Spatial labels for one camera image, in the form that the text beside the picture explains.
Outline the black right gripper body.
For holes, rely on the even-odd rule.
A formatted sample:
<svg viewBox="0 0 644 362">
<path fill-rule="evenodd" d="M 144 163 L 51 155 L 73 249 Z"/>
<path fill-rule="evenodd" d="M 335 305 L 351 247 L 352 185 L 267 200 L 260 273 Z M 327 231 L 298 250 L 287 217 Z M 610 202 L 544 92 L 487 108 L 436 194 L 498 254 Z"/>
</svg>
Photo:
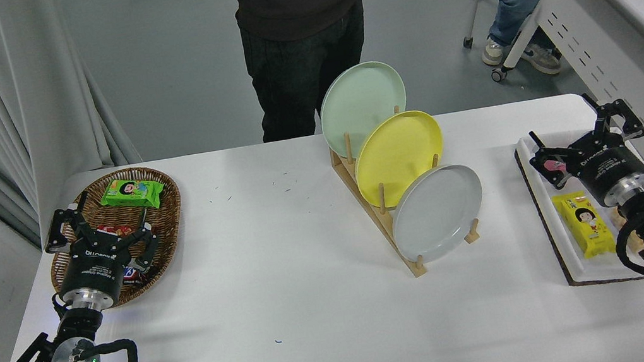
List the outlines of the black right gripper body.
<svg viewBox="0 0 644 362">
<path fill-rule="evenodd" d="M 644 191 L 644 163 L 613 133 L 599 140 L 580 138 L 569 149 L 568 172 L 577 177 L 601 206 L 619 205 Z"/>
</svg>

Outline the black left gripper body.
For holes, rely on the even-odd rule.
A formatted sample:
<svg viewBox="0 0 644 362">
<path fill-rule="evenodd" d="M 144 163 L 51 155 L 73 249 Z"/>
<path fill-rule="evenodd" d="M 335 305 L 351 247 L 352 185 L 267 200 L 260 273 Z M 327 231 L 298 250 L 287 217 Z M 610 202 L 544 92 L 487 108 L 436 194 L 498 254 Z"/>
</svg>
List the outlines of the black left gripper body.
<svg viewBox="0 0 644 362">
<path fill-rule="evenodd" d="M 120 238 L 104 234 L 95 239 L 79 238 L 71 246 L 70 262 L 59 295 L 70 305 L 118 300 L 126 266 L 128 248 L 114 250 Z"/>
</svg>

